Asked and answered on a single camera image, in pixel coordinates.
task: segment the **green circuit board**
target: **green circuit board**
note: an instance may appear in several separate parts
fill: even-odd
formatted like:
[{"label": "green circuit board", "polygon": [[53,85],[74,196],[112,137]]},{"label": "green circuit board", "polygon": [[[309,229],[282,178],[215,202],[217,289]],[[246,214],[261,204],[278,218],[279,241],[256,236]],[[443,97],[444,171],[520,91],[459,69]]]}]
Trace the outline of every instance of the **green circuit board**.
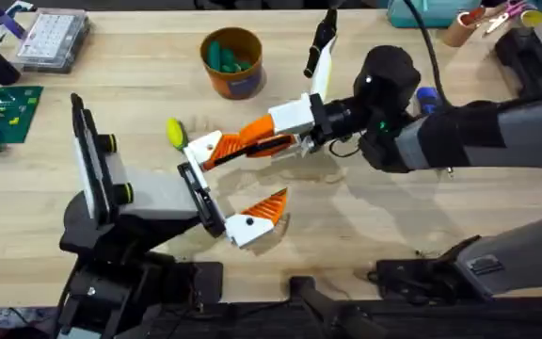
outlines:
[{"label": "green circuit board", "polygon": [[23,143],[43,87],[0,88],[0,143]]}]

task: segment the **plastic storage box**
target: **plastic storage box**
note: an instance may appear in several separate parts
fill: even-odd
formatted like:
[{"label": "plastic storage box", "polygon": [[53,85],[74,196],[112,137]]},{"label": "plastic storage box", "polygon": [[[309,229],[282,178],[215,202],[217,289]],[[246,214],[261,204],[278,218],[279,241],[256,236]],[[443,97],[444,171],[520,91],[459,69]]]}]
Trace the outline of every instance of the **plastic storage box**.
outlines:
[{"label": "plastic storage box", "polygon": [[12,62],[26,72],[69,73],[88,32],[84,10],[40,8]]}]

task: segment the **orange cup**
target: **orange cup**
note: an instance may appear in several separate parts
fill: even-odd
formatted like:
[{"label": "orange cup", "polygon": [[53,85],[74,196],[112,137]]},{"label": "orange cup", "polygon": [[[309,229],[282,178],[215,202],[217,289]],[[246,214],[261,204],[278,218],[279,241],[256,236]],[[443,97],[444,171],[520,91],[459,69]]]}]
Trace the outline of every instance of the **orange cup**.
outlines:
[{"label": "orange cup", "polygon": [[[210,68],[206,56],[214,40],[221,48],[231,49],[236,59],[247,61],[252,67],[238,73],[223,73]],[[221,28],[209,34],[199,47],[199,55],[213,87],[225,98],[246,99],[263,86],[263,47],[254,33],[244,28]]]}]

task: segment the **cable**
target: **cable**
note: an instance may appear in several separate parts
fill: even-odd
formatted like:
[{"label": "cable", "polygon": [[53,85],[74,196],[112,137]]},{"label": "cable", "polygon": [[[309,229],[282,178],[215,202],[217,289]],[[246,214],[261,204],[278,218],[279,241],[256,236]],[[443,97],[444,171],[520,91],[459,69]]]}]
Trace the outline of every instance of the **cable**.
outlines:
[{"label": "cable", "polygon": [[272,310],[272,309],[280,307],[280,306],[285,306],[285,305],[288,304],[288,302],[289,302],[289,300],[285,300],[285,301],[282,301],[282,302],[274,302],[274,303],[271,303],[271,304],[268,304],[268,305],[263,305],[261,307],[257,307],[255,309],[250,310],[250,311],[244,312],[241,315],[238,315],[238,319],[244,319],[245,317],[255,315],[255,314],[257,314],[259,312],[262,312],[262,311],[268,311],[268,310]]},{"label": "cable", "polygon": [[170,338],[173,334],[175,334],[175,331],[179,328],[179,325],[181,325],[181,323],[184,320],[184,317],[187,315],[188,312],[189,312],[189,310],[185,310],[185,312],[183,312],[183,314],[179,317],[179,319],[177,319],[177,321],[175,322],[175,326],[168,333],[167,339]]},{"label": "cable", "polygon": [[360,148],[359,146],[357,146],[357,148],[356,148],[354,151],[352,151],[352,152],[345,153],[345,154],[339,154],[339,153],[336,153],[336,152],[334,151],[334,145],[336,144],[337,141],[339,141],[339,140],[338,140],[338,139],[332,140],[332,141],[329,143],[329,147],[328,147],[329,152],[330,152],[332,155],[334,155],[334,156],[337,156],[337,157],[340,157],[340,158],[346,158],[346,157],[353,156],[353,155],[357,154],[357,153],[361,150],[361,148]]},{"label": "cable", "polygon": [[20,313],[20,311],[16,310],[13,307],[8,307],[8,309],[10,311],[12,311],[14,314],[16,314],[26,326],[30,326],[30,322],[28,322],[28,320],[26,320],[26,318]]},{"label": "cable", "polygon": [[52,328],[52,332],[49,335],[50,339],[57,338],[57,333],[60,331],[57,320],[60,318],[60,315],[62,314],[62,307],[64,307],[64,301],[66,301],[66,297],[68,296],[68,291],[71,287],[72,277],[74,276],[74,273],[76,273],[76,271],[79,270],[79,268],[82,265],[83,265],[83,259],[79,256],[76,258],[76,261],[74,262],[74,266],[71,269],[71,273],[68,275],[68,279],[66,280],[66,282],[64,283],[64,287],[62,288],[60,299],[57,301],[56,312],[54,313],[54,327]]},{"label": "cable", "polygon": [[405,1],[406,6],[411,11],[411,14],[413,14],[413,18],[415,18],[415,21],[417,22],[418,26],[420,27],[420,30],[422,31],[423,35],[423,41],[425,42],[425,46],[428,49],[428,54],[430,55],[430,62],[432,63],[432,74],[434,75],[434,84],[437,87],[438,95],[440,96],[440,100],[442,100],[442,104],[449,107],[453,107],[449,100],[447,100],[447,96],[444,94],[444,90],[442,89],[442,83],[440,82],[440,70],[438,69],[438,61],[437,61],[437,55],[434,52],[434,46],[432,45],[432,41],[430,40],[430,35],[428,34],[428,29],[425,27],[425,24],[423,23],[422,16],[420,15],[420,12],[413,6],[411,3],[411,0],[403,0]]},{"label": "cable", "polygon": [[[257,307],[257,308],[254,308],[252,310],[248,310],[244,313],[242,313],[241,315],[238,315],[236,317],[237,320],[242,320],[246,317],[249,317],[251,315],[255,315],[259,312],[262,312],[262,311],[268,311],[268,310],[272,310],[272,309],[275,309],[275,308],[278,308],[278,307],[281,307],[281,306],[284,306],[286,304],[288,304],[288,300],[285,300],[285,301],[282,301],[282,302],[274,302],[274,303],[271,303],[271,304],[266,304],[266,305],[263,305],[261,307]],[[174,310],[170,310],[170,309],[167,309],[167,312],[175,315],[175,316],[181,316],[181,315],[178,315]],[[183,319],[185,320],[190,320],[190,321],[196,321],[196,322],[211,322],[211,321],[218,321],[218,320],[221,320],[223,318],[222,315],[201,315],[201,316],[195,316],[195,315],[188,315],[187,313],[185,313],[183,315]]]},{"label": "cable", "polygon": [[319,332],[319,333],[317,333],[317,334],[319,334],[319,338],[321,338],[321,339],[326,338],[326,332],[324,331],[324,327],[323,327],[321,321],[319,321],[319,319],[317,318],[317,315],[315,314],[315,311],[306,302],[303,302],[302,305],[304,306],[304,309],[307,311],[307,313],[311,317],[313,324],[315,324],[315,328]]}]

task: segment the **wooden table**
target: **wooden table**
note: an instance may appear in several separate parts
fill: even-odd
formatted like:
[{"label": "wooden table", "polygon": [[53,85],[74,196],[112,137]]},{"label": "wooden table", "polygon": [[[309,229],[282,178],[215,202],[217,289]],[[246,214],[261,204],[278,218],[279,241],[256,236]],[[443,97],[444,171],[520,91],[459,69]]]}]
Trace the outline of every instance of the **wooden table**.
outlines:
[{"label": "wooden table", "polygon": [[[18,84],[45,91],[26,143],[0,154],[0,306],[54,305],[71,269],[74,256],[58,241],[64,208],[81,189],[72,150],[72,92],[83,96],[100,132],[116,134],[125,165],[177,173],[184,159],[168,144],[167,118],[182,120],[191,137],[234,132],[268,107],[297,98],[310,87],[302,70],[324,12],[89,16],[93,34],[72,74],[30,73]],[[255,98],[234,102],[213,91],[199,44],[207,33],[237,24],[260,37],[267,81]],[[405,48],[422,83],[432,85],[419,31],[392,28],[384,10],[341,10],[338,27],[329,99],[352,95],[362,60],[380,44]],[[454,104],[511,97],[489,55],[497,36],[482,40],[478,33],[460,49],[436,43]],[[5,41],[3,53],[11,53],[13,44]],[[352,147],[354,142],[343,149]],[[498,234],[542,218],[540,169],[456,169],[450,180],[432,170],[387,174],[360,156],[320,152],[300,161],[238,159],[207,178],[228,213],[289,187],[285,219],[251,250],[213,239],[201,227],[157,249],[183,260],[222,262],[225,301],[283,299],[286,280],[296,274],[313,275],[333,298],[377,298],[360,278],[376,260],[413,257],[415,250],[440,254],[470,235]]]}]

